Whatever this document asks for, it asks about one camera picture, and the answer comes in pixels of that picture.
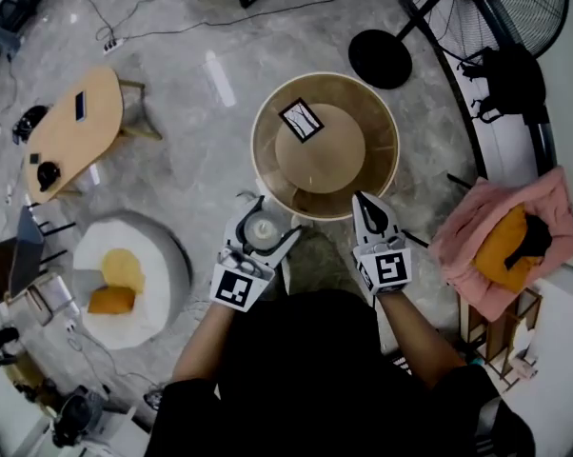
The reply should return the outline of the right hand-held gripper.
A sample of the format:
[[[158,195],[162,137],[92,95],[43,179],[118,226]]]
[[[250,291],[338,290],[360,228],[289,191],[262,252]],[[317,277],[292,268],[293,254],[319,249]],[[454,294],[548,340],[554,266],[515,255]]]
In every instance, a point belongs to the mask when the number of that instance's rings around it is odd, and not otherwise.
[[[380,198],[356,191],[352,218],[359,245],[352,254],[367,294],[402,289],[412,280],[411,249],[405,245],[394,210]]]

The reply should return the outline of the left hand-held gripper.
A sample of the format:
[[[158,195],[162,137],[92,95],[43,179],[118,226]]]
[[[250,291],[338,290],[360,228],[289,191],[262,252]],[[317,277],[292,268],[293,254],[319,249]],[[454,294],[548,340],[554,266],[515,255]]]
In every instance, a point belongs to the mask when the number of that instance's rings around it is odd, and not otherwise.
[[[261,249],[246,235],[247,219],[263,209],[264,195],[236,197],[236,207],[226,223],[224,244],[211,280],[211,301],[242,312],[248,311],[269,289],[276,268],[302,235],[302,227],[283,234],[276,246]]]

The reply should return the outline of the small round white object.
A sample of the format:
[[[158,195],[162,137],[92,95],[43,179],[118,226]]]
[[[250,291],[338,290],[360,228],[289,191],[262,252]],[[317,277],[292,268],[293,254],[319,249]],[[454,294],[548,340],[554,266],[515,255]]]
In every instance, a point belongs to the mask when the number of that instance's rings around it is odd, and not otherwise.
[[[275,248],[286,231],[286,224],[280,216],[263,209],[253,212],[244,223],[247,243],[255,250]]]

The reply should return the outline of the person's right forearm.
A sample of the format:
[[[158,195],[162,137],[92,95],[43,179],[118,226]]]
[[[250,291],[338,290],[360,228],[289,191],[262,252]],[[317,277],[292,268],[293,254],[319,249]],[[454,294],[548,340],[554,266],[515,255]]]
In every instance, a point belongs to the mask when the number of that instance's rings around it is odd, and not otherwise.
[[[377,296],[412,373],[435,387],[464,360],[401,291]]]

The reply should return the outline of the person's left forearm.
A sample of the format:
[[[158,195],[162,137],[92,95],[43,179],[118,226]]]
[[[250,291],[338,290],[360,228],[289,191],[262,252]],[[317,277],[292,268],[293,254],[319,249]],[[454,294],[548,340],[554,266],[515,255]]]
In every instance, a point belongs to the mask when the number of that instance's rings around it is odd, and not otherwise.
[[[235,310],[212,303],[185,345],[172,372],[172,382],[214,381]]]

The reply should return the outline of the grey white beanbag chair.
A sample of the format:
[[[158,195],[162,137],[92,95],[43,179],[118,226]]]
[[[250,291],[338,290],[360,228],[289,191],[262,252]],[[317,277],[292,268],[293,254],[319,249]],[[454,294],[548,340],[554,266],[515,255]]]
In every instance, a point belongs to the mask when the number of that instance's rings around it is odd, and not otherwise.
[[[146,277],[131,312],[88,313],[91,294],[110,287],[101,272],[105,254],[114,248],[132,252]],[[72,285],[82,305],[85,330],[105,348],[135,348],[173,323],[190,294],[188,259],[176,237],[159,222],[130,210],[105,215],[91,223],[72,260]]]

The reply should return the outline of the black framed picture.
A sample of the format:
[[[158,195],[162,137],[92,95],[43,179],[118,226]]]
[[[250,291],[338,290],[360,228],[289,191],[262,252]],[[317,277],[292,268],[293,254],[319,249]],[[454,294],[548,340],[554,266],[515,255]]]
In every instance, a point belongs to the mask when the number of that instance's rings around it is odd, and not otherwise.
[[[296,99],[278,115],[301,143],[305,143],[325,127],[303,98]]]

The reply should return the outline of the mustard pillow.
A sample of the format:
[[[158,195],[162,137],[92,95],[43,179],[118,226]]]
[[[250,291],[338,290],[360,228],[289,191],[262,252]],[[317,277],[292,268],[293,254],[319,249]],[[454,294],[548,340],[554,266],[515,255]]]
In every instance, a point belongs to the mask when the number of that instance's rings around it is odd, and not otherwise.
[[[505,258],[524,238],[526,213],[523,205],[511,209],[484,239],[473,260],[473,265],[483,276],[514,293],[523,290],[528,274],[544,259],[524,257],[511,269],[504,265]]]

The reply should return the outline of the person's black shirt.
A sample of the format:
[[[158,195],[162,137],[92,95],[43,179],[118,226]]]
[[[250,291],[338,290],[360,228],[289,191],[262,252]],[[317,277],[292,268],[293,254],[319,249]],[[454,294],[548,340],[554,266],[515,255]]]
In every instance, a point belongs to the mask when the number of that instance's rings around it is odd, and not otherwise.
[[[535,457],[483,368],[427,387],[377,314],[340,290],[235,310],[216,379],[166,385],[145,457]]]

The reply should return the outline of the black garment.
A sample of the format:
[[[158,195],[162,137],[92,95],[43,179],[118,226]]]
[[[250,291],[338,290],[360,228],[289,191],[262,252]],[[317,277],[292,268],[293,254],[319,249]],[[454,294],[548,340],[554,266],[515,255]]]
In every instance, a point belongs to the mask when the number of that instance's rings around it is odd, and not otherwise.
[[[552,244],[552,236],[548,225],[538,216],[526,213],[526,232],[523,240],[504,260],[507,269],[513,268],[524,257],[544,257]]]

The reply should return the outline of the black standing fan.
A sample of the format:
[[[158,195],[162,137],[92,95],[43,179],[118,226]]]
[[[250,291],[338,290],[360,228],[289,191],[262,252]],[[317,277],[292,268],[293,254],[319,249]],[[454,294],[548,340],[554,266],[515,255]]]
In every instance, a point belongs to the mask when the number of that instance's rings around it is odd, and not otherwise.
[[[426,31],[442,51],[463,65],[482,63],[491,50],[524,47],[533,57],[546,53],[562,33],[569,0],[409,0],[401,30],[364,30],[348,47],[357,75],[379,89],[396,89],[409,78],[412,57],[405,38]]]

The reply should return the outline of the wooden side rack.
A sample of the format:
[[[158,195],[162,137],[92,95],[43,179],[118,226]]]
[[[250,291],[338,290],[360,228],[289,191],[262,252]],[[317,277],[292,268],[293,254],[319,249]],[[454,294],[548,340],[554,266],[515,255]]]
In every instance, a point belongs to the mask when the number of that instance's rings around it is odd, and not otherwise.
[[[537,369],[538,357],[530,348],[542,300],[539,293],[527,288],[493,322],[463,299],[459,300],[460,339],[466,360],[482,366],[501,394],[527,381],[519,378],[509,365],[513,357],[522,357]]]

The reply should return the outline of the black backpack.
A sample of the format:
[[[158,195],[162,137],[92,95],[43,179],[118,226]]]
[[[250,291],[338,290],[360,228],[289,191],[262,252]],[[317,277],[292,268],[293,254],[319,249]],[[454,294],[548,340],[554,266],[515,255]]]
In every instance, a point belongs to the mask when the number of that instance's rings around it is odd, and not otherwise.
[[[484,48],[481,58],[480,64],[459,65],[470,81],[487,81],[488,95],[471,103],[472,108],[479,105],[474,119],[491,124],[506,115],[521,115],[526,125],[548,122],[542,70],[522,44],[498,50]]]

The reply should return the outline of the small pink item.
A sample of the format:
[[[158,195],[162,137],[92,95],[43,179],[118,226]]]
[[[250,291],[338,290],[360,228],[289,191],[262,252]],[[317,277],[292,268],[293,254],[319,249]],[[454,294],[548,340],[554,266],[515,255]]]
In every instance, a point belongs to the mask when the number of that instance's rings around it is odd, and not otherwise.
[[[521,379],[531,380],[538,373],[538,370],[536,370],[533,365],[531,365],[524,358],[519,356],[513,357],[510,360],[509,365],[511,365],[513,370]]]

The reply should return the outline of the oval wooden low table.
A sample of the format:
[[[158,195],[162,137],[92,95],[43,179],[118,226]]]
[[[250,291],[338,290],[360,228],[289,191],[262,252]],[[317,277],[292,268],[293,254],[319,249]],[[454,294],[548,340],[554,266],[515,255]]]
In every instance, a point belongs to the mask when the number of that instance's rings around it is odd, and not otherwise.
[[[108,66],[95,67],[72,84],[54,103],[27,142],[24,173],[34,203],[44,204],[61,194],[90,165],[105,155],[120,137],[161,140],[153,127],[139,129],[124,121],[124,88],[144,92],[146,85],[124,79]],[[86,119],[75,121],[75,95],[86,92]],[[38,165],[51,161],[61,170],[60,179],[45,192],[36,178]]]

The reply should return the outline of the wooden framed stool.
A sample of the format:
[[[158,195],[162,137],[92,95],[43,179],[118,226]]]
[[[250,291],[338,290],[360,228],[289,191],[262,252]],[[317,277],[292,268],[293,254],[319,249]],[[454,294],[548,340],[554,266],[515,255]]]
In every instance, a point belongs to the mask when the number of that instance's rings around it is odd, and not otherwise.
[[[37,323],[44,327],[59,314],[70,320],[77,320],[80,308],[60,275],[52,275],[30,285],[25,299]]]

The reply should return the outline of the black rounded object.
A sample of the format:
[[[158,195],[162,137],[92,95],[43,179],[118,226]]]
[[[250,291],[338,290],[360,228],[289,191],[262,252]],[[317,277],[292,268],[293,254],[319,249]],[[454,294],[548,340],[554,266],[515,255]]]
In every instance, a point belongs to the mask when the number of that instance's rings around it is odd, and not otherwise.
[[[48,191],[61,177],[61,170],[56,163],[46,161],[38,165],[36,178],[40,191]]]

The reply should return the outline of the black chair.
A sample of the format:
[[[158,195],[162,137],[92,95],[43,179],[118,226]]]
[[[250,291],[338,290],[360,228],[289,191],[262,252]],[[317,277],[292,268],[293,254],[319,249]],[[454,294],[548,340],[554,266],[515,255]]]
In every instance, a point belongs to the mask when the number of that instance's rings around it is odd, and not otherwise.
[[[48,263],[66,254],[66,249],[44,256],[47,239],[64,230],[72,229],[75,222],[60,227],[44,229],[47,222],[39,224],[33,215],[38,203],[23,206],[20,212],[15,236],[15,247],[12,255],[8,278],[7,295],[15,299],[26,291],[35,280],[49,271]]]

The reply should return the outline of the black headset on floor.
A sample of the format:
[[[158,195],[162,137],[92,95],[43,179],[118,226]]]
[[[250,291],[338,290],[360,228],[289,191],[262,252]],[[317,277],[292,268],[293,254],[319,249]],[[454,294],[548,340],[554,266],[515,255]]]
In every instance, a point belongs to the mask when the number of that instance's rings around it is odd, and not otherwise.
[[[27,143],[30,135],[48,113],[49,108],[36,105],[24,112],[11,129],[12,142],[16,145]]]

